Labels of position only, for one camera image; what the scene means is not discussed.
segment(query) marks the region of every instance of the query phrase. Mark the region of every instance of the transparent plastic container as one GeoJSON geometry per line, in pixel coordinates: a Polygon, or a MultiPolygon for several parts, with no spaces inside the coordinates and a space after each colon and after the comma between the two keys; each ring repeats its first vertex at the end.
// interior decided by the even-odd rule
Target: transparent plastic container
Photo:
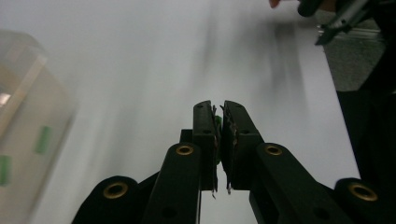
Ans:
{"type": "Polygon", "coordinates": [[[0,222],[26,223],[73,115],[29,35],[0,31],[0,222]]]}

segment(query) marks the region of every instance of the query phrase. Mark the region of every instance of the gray floor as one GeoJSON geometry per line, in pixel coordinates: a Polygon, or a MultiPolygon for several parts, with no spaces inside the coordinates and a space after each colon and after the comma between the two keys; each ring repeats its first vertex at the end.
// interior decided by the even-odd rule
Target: gray floor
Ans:
{"type": "MultiPolygon", "coordinates": [[[[318,24],[327,23],[333,13],[318,11],[318,24]]],[[[359,24],[366,31],[378,31],[373,20],[359,24]]],[[[384,51],[381,38],[361,38],[354,35],[337,36],[324,47],[332,72],[332,79],[338,91],[354,91],[371,73],[384,51]]]]}

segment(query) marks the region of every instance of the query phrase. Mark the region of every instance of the metal rivet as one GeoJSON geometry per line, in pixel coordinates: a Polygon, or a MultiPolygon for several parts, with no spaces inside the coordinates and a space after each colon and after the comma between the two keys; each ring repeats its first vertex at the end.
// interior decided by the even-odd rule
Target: metal rivet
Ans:
{"type": "Polygon", "coordinates": [[[115,182],[108,185],[103,190],[103,196],[108,199],[117,199],[122,197],[128,191],[128,185],[124,182],[115,182]]]}
{"type": "Polygon", "coordinates": [[[190,155],[193,151],[194,149],[189,146],[180,146],[176,149],[176,153],[182,156],[190,155]]]}
{"type": "Polygon", "coordinates": [[[279,156],[280,154],[282,154],[282,149],[275,146],[266,146],[264,150],[265,152],[273,156],[279,156]]]}
{"type": "Polygon", "coordinates": [[[367,201],[374,202],[378,200],[378,195],[372,190],[359,183],[352,183],[348,187],[349,191],[356,197],[367,201]]]}

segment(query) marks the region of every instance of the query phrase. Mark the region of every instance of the white surface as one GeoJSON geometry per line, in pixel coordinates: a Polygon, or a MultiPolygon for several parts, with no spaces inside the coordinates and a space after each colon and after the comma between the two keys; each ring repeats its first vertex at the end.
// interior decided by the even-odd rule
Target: white surface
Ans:
{"type": "MultiPolygon", "coordinates": [[[[0,0],[0,28],[36,38],[79,103],[33,223],[70,223],[107,177],[157,172],[208,99],[244,105],[317,181],[359,176],[315,23],[297,4],[0,0]]],[[[215,201],[204,194],[201,223],[255,223],[248,193],[219,186],[215,201]]]]}

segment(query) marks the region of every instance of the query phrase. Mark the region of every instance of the white table surface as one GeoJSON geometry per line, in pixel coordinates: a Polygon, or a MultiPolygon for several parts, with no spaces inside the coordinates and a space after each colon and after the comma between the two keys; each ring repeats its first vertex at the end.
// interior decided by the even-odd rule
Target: white table surface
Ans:
{"type": "MultiPolygon", "coordinates": [[[[267,142],[319,182],[359,177],[316,24],[298,2],[0,0],[0,29],[24,32],[77,99],[32,223],[70,223],[94,186],[159,171],[192,107],[244,105],[267,142]]],[[[201,223],[255,223],[248,192],[204,193],[201,223]]]]}

